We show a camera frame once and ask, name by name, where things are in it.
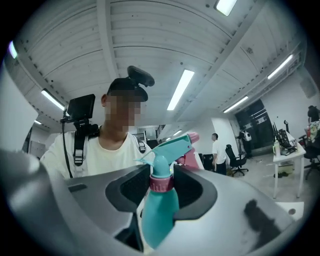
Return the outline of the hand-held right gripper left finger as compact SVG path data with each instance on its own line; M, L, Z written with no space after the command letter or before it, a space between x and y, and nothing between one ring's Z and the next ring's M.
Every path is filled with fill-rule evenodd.
M149 187L148 164L108 173L72 178L69 191L86 215L103 231L142 252L138 206Z

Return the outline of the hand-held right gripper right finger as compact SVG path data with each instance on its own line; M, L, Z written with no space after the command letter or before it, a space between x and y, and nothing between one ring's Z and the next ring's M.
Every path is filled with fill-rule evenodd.
M249 183L174 166L182 208L161 254L278 254L295 235L294 219Z

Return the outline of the teal plastic toy body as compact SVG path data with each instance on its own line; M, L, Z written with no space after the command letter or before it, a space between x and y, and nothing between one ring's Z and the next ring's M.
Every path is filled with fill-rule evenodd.
M156 249L174 227L173 217L179 210L175 189L167 192L151 190L142 210L141 228L146 243Z

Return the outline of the person in white shirt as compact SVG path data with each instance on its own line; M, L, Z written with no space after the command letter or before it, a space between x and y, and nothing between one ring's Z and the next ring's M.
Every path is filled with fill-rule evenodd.
M98 137L86 140L83 163L76 166L73 156L74 135L73 131L58 135L40 159L48 171L59 171L65 179L110 173L139 165L138 159L144 158L152 163L155 158L155 154L147 144L145 153L141 153L137 138L128 133L123 144L116 150L104 149Z

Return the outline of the black office chair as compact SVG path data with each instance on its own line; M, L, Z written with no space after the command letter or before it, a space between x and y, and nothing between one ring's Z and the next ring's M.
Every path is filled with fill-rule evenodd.
M234 176L237 173L242 174L244 176L244 171L249 171L247 168L243 168L243 165L246 164L247 159L245 157L242 158L242 154L236 156L230 144L226 145L225 152L229 158L229 165L231 167L232 176Z

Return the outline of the black shoulder-mounted monitor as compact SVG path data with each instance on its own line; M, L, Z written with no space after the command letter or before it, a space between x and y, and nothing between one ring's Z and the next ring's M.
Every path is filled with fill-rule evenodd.
M71 99L63 111L63 117L60 123L78 123L91 119L93 117L95 99L96 96L94 94Z

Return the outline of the white cluttered desk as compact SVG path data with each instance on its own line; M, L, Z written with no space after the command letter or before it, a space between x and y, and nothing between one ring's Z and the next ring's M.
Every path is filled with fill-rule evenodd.
M296 143L296 151L289 153L287 155L281 154L280 144L279 142L275 142L273 144L274 147L274 156L273 156L273 164L274 164L274 188L273 188L273 198L276 199L278 193L278 179L279 179L279 165L282 162L293 161L294 162L294 170L299 174L298 180L298 188L297 188L297 198L300 198L302 190L303 190L303 182L304 182L304 154L306 153L305 149L297 142Z

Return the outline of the ceiling light strip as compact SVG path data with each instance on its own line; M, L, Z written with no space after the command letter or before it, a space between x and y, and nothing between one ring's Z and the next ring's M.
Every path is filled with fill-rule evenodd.
M249 97L246 95L245 97L243 97L242 99L240 99L239 101L237 101L236 103L234 103L233 105L231 105L229 108L225 109L223 111L223 113L228 113L231 110L235 109L236 107L238 107L239 105L241 105L243 102L245 102L246 100L248 100Z
M51 103L53 103L56 107L58 107L60 110L64 110L65 106L58 101L47 89L43 89L41 91L41 94L46 97Z
M173 111L177 104L179 103L183 93L185 92L186 88L188 87L190 81L192 80L195 72L185 69L181 75L181 78L176 86L176 89L173 93L173 96L170 100L170 103L167 107L168 111Z
M293 58L293 55L289 55L275 70L273 70L268 76L267 79L271 80L277 73L279 73Z

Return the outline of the office chair with colourful cloth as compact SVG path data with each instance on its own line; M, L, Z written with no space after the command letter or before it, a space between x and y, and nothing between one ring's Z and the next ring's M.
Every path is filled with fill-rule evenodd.
M311 171L320 172L320 109L310 105L307 111L308 126L306 129L306 144L304 157L310 160L310 164L305 168L308 172L305 176L307 180Z

